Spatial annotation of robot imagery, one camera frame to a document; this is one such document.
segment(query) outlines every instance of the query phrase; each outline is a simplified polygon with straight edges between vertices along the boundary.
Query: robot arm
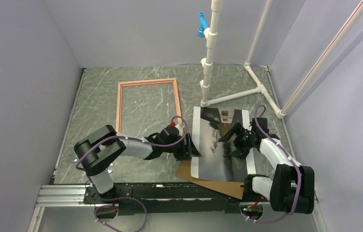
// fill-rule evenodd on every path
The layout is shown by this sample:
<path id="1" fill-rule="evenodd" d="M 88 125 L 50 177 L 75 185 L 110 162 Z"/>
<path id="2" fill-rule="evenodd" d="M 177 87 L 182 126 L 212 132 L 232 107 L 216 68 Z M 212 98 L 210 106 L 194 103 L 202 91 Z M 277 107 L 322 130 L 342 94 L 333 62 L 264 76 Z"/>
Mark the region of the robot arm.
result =
<path id="1" fill-rule="evenodd" d="M 78 158 L 82 158 L 92 147 L 111 136 L 121 138 L 111 139 L 90 152 L 83 160 L 82 166 L 88 177 L 103 198 L 113 198 L 116 189 L 113 180 L 108 174 L 107 168 L 118 156 L 134 156 L 144 160 L 152 160 L 160 157 L 163 152 L 173 153 L 176 160 L 188 160 L 191 156 L 200 156 L 200 153 L 192 143 L 190 134 L 187 133 L 184 141 L 167 147 L 152 146 L 169 145 L 177 142 L 182 137 L 182 129 L 179 125 L 168 125 L 160 133 L 154 133 L 148 137 L 136 141 L 133 138 L 117 133 L 111 125 L 106 125 L 88 137 L 79 141 L 74 146 Z"/>
<path id="2" fill-rule="evenodd" d="M 262 129 L 268 133 L 267 119 L 258 118 Z M 295 213 L 310 214 L 314 209 L 314 170 L 311 167 L 302 166 L 299 162 L 292 160 L 300 169 L 301 180 L 297 179 L 297 172 L 293 164 L 289 161 L 285 153 L 278 147 L 281 141 L 275 134 L 268 134 L 277 143 L 261 133 L 252 119 L 252 128 L 247 130 L 236 123 L 232 129 L 219 141 L 225 142 L 232 138 L 234 134 L 234 145 L 237 149 L 230 155 L 245 159 L 250 149 L 256 148 L 264 154 L 275 169 L 274 179 L 267 176 L 249 174 L 244 180 L 244 194 L 258 193 L 267 198 L 274 211 L 290 212 L 295 199 L 296 186 L 301 184 L 298 202 Z"/>

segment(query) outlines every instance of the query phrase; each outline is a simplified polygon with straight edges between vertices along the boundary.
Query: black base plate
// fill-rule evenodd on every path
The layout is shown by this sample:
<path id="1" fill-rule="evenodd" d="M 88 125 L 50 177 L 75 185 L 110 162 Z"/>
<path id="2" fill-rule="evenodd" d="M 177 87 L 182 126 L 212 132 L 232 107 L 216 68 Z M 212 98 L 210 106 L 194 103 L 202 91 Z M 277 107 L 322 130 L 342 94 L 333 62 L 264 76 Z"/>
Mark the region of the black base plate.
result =
<path id="1" fill-rule="evenodd" d="M 126 184 L 115 184 L 116 187 L 116 196 L 117 197 L 131 197 L 132 196 L 132 187 L 131 185 Z M 122 199 L 116 201 L 116 203 L 120 204 L 129 204 L 130 199 Z M 102 201 L 100 200 L 96 193 L 94 192 L 94 188 L 92 186 L 86 188 L 85 197 L 83 199 L 84 204 L 106 204 L 111 203 L 112 201 Z"/>

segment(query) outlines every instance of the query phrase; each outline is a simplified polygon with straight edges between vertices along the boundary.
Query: red wire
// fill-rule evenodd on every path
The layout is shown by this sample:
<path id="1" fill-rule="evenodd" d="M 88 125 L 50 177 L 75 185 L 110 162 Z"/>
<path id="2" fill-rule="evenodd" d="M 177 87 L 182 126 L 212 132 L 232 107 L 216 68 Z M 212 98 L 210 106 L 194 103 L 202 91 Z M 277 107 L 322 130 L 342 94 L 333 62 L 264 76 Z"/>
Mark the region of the red wire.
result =
<path id="1" fill-rule="evenodd" d="M 115 206 L 115 202 L 116 202 L 116 200 L 114 200 L 113 202 L 112 202 L 112 206 Z"/>
<path id="2" fill-rule="evenodd" d="M 258 205 L 258 203 L 260 203 L 260 201 L 261 201 L 261 195 L 260 195 L 260 197 L 258 198 L 257 202 L 255 202 L 255 204 L 249 205 L 247 208 L 255 207 L 256 205 Z"/>

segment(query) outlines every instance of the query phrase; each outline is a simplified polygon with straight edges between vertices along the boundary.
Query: table surface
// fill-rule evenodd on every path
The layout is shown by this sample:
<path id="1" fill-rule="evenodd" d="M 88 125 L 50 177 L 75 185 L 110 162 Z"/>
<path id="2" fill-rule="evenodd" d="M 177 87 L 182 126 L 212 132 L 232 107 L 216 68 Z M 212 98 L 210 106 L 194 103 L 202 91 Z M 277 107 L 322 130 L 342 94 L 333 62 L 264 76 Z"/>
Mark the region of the table surface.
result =
<path id="1" fill-rule="evenodd" d="M 253 67 L 254 73 L 272 94 L 271 83 L 264 67 Z M 87 181 L 85 173 L 74 168 L 76 155 L 74 144 L 98 128 L 110 124 L 116 126 L 117 84 L 124 81 L 176 78 L 183 118 L 191 132 L 193 107 L 200 105 L 203 77 L 201 65 L 180 65 L 172 67 L 114 67 L 88 68 L 79 89 L 77 102 L 57 164 L 55 184 L 82 184 Z M 209 99 L 219 98 L 245 90 L 256 84 L 241 65 L 215 65 L 210 82 Z M 128 136 L 144 137 L 160 132 L 175 114 L 174 93 L 170 85 L 131 87 L 123 91 L 122 133 Z M 270 133 L 277 134 L 283 146 L 289 150 L 288 139 L 281 119 L 278 119 L 267 100 L 257 93 L 238 99 L 211 105 L 215 108 L 248 110 L 254 117 L 255 108 L 264 104 L 267 111 Z M 274 169 L 267 158 L 254 154 L 257 174 L 273 177 Z M 163 154 L 153 160 L 136 157 L 119 157 L 109 167 L 115 182 L 183 182 L 175 177 L 178 163 L 172 155 Z"/>

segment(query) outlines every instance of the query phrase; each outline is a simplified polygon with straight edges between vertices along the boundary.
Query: wooden frame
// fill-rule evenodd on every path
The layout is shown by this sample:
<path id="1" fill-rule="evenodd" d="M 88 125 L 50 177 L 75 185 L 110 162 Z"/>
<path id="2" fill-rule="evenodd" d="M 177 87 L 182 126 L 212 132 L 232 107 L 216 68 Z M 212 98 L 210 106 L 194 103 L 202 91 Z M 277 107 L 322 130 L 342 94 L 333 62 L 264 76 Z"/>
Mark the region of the wooden frame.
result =
<path id="1" fill-rule="evenodd" d="M 119 82 L 118 91 L 117 91 L 117 116 L 116 116 L 116 131 L 117 132 L 121 131 L 121 112 L 122 112 L 121 101 L 123 100 L 123 98 L 122 98 L 123 97 L 122 96 L 123 87 L 159 85 L 159 84 L 173 84 L 175 111 L 178 116 L 181 116 L 180 99 L 178 97 L 178 87 L 177 87 L 177 81 L 175 78 Z"/>

